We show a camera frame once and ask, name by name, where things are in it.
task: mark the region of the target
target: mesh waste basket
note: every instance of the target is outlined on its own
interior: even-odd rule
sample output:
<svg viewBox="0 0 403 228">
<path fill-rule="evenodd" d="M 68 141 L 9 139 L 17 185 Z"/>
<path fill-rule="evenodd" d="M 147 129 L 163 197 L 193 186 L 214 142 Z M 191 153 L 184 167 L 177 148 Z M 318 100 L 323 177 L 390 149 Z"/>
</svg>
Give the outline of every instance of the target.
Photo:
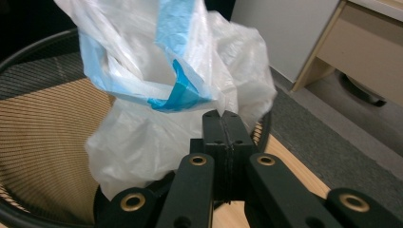
<svg viewBox="0 0 403 228">
<path fill-rule="evenodd" d="M 0 64 L 0 221 L 10 227 L 92 227 L 98 183 L 84 144 L 110 109 L 83 73 L 77 30 Z M 260 151 L 270 114 L 251 137 Z"/>
</svg>

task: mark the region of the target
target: trash bag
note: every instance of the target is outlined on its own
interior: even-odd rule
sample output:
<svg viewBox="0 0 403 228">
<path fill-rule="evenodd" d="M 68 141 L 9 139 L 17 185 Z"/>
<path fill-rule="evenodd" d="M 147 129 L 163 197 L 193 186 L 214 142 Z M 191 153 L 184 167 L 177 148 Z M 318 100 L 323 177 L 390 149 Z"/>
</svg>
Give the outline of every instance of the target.
<svg viewBox="0 0 403 228">
<path fill-rule="evenodd" d="M 79 28 L 85 75 L 117 97 L 86 142 L 89 168 L 112 199 L 175 170 L 202 114 L 238 113 L 248 130 L 276 90 L 254 28 L 202 0 L 55 0 Z"/>
</svg>

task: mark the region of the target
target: white plastic bag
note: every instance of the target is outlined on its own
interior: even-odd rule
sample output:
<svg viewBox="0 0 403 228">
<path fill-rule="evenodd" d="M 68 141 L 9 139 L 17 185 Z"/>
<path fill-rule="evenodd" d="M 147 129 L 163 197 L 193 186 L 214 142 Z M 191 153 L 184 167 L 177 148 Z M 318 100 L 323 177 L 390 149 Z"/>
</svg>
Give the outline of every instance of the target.
<svg viewBox="0 0 403 228">
<path fill-rule="evenodd" d="M 204 112 L 239 113 L 252 130 L 272 106 L 263 39 L 202 0 L 55 2 L 79 27 L 86 76 L 119 98 L 86 143 L 110 200 L 176 169 Z"/>
</svg>

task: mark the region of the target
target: white wall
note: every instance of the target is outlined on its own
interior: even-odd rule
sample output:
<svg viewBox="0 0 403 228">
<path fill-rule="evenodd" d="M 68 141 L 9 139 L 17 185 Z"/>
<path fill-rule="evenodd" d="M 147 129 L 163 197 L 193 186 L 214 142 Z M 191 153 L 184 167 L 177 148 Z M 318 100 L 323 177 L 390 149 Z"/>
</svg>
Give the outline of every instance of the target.
<svg viewBox="0 0 403 228">
<path fill-rule="evenodd" d="M 270 67 L 294 83 L 338 0 L 237 0 L 231 21 L 259 30 Z"/>
</svg>

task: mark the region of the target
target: gray carpet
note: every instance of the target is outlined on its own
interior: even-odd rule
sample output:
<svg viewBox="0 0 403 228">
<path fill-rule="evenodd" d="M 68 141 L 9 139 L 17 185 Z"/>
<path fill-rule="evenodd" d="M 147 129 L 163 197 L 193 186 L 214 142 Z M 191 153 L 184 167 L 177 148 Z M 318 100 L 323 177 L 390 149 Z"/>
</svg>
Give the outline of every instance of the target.
<svg viewBox="0 0 403 228">
<path fill-rule="evenodd" d="M 281 89 L 272 134 L 330 188 L 360 191 L 403 220 L 403 181 L 364 156 Z"/>
</svg>

